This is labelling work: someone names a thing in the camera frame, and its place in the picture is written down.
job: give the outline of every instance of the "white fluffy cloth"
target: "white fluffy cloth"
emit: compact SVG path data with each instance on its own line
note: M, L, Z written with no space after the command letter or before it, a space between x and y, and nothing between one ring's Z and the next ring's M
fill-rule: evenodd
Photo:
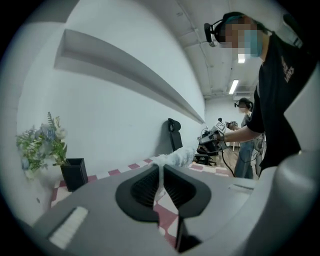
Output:
M171 154L161 154L149 163L149 165L159 166L159 188L154 200L160 199L166 193L164 188L164 165L188 167L195 157L198 144L199 142L196 140L190 146L183 146Z

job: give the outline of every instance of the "potted plant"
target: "potted plant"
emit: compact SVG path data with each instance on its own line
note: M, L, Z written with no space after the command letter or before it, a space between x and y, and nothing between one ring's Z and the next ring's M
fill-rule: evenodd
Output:
M60 117L52 118L48 112L48 124L36 130L33 126L17 136L16 145L21 166L28 179L33 180L41 168L60 166L68 191L75 191L88 183L83 158L67 158L64 139L67 131L60 126Z

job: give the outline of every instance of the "neck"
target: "neck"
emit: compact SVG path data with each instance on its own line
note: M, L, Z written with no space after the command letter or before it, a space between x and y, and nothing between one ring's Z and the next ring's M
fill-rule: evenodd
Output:
M266 56L267 56L267 53L268 53L269 40L270 40L270 37L268 35L266 35L266 34L263 34L263 36L262 36L262 53L260 55L260 59L263 62L265 62Z

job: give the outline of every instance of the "checkered tablecloth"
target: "checkered tablecloth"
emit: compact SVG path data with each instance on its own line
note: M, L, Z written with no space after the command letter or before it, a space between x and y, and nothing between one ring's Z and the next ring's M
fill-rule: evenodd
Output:
M123 168L88 176L88 182L94 182L96 180L109 176L120 175L121 173L146 166L152 161L153 157L138 163L130 164ZM212 173L214 175L232 177L231 172L223 167L211 167L198 163L192 163L188 168L196 172L207 172ZM65 199L67 196L71 195L71 193L72 192L68 191L66 184L63 180L58 181L54 186L51 207L55 206L58 202ZM173 247L175 247L178 229L178 210L166 191L164 191L164 193L162 193L157 198L157 200L154 201L153 210L159 214L160 233Z

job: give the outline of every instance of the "air conditioner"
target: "air conditioner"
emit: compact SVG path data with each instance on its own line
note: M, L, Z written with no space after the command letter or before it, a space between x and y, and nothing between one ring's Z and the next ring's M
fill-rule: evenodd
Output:
M251 91L237 91L233 94L232 98L234 101L238 101L240 100L241 98L248 98L250 99L251 98L251 94L252 92Z

